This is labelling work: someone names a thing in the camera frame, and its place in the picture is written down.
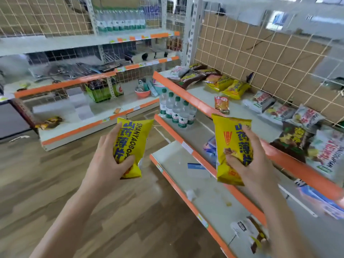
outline wooden floor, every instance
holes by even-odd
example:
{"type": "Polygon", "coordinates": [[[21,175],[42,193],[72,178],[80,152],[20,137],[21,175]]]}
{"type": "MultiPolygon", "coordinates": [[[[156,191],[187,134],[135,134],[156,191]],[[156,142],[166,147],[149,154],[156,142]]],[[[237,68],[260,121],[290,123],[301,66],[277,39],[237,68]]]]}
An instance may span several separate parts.
{"type": "MultiPolygon", "coordinates": [[[[110,129],[50,152],[33,131],[30,138],[0,144],[0,258],[30,255],[80,186],[99,137],[110,129]]],[[[225,257],[150,161],[149,154],[165,145],[152,128],[142,178],[121,180],[100,202],[75,257],[225,257]]]]}

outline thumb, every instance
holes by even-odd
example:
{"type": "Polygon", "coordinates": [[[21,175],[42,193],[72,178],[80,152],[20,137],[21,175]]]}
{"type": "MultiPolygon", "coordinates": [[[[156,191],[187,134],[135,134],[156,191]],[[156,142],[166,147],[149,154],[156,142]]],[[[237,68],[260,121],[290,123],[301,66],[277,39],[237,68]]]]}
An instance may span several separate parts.
{"type": "Polygon", "coordinates": [[[135,162],[135,155],[128,156],[122,163],[119,164],[123,172],[126,172],[135,162]]]}
{"type": "Polygon", "coordinates": [[[235,156],[226,155],[226,161],[228,165],[233,167],[235,171],[239,173],[240,176],[244,175],[246,167],[235,156]]]}

